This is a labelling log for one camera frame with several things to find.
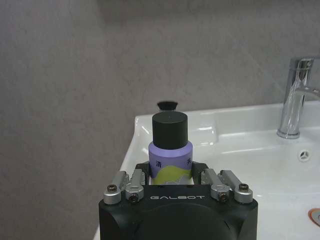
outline bottle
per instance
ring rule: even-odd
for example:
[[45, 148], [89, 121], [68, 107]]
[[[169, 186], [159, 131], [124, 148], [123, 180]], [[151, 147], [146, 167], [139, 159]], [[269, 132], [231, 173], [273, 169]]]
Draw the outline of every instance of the bottle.
[[190, 184], [193, 145], [188, 141], [188, 116], [162, 111], [152, 116], [149, 165], [154, 185]]

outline metal screw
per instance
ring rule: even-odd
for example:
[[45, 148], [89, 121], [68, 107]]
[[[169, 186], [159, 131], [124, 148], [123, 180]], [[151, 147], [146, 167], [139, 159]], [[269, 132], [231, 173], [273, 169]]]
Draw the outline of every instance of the metal screw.
[[225, 192], [220, 192], [218, 194], [218, 198], [219, 198], [219, 202], [221, 203], [225, 203], [226, 201], [228, 201], [228, 195]]
[[139, 198], [137, 196], [137, 194], [132, 194], [129, 199], [128, 199], [132, 204], [135, 204], [136, 202], [138, 202]]
[[248, 192], [248, 191], [249, 191], [249, 186], [248, 186], [248, 184], [240, 183], [240, 184], [239, 184], [239, 190], [240, 190], [241, 192]]
[[115, 193], [117, 191], [117, 186], [114, 185], [114, 184], [110, 184], [108, 187], [107, 187], [107, 191], [109, 193]]

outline white sink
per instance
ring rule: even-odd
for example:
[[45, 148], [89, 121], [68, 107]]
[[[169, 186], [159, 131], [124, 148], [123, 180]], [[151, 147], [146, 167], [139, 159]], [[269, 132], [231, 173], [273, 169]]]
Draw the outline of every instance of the white sink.
[[[282, 104], [189, 111], [193, 160], [216, 172], [232, 170], [258, 201], [258, 240], [316, 240], [308, 217], [320, 208], [320, 103], [306, 102], [300, 138], [277, 136]], [[121, 170], [148, 161], [152, 115], [137, 116]]]

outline drain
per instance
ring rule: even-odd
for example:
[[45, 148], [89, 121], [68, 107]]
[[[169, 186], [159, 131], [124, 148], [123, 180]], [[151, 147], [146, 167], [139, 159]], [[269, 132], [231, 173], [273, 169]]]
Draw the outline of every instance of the drain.
[[310, 160], [311, 154], [308, 150], [302, 150], [298, 154], [298, 159], [300, 162], [307, 162]]

